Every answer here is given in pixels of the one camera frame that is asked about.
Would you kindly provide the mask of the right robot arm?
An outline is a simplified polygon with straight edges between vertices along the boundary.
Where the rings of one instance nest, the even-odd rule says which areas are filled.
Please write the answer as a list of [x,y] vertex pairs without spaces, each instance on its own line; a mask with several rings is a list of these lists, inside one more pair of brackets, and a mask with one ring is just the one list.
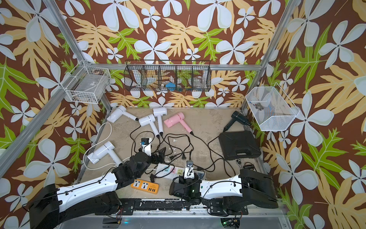
[[249,205],[263,209],[279,207],[272,178],[250,169],[220,180],[180,176],[173,179],[169,194],[190,205],[203,204],[209,215],[220,217],[245,215]]

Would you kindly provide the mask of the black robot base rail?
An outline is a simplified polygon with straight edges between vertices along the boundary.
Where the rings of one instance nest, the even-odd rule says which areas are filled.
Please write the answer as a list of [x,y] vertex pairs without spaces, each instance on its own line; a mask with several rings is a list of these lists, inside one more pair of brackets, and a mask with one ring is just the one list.
[[200,204],[180,199],[139,199],[139,198],[121,198],[121,204],[117,208],[117,212],[122,215],[134,215],[137,211],[191,211],[205,210],[214,216],[248,215],[247,206],[240,208],[230,207],[228,198],[216,198],[212,200],[203,200]]

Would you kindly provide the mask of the white multicolour power strip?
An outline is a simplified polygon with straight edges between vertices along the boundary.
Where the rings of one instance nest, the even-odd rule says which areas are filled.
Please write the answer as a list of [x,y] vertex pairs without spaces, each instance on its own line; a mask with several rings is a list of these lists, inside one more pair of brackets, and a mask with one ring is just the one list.
[[[188,170],[186,168],[159,163],[156,168],[155,176],[156,178],[174,179],[175,177],[183,176],[185,174],[185,171]],[[191,168],[190,172],[194,173],[195,176],[198,176],[199,179],[205,180],[204,171],[199,171]]]

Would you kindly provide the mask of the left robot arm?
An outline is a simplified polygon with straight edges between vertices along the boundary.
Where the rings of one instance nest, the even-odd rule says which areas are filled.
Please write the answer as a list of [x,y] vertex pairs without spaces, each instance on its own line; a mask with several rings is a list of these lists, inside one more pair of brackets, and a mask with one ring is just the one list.
[[53,229],[79,216],[117,210],[121,202],[116,190],[133,184],[151,164],[162,163],[165,152],[166,148],[162,148],[149,156],[139,151],[104,176],[77,185],[60,188],[55,184],[47,185],[27,204],[30,228]]

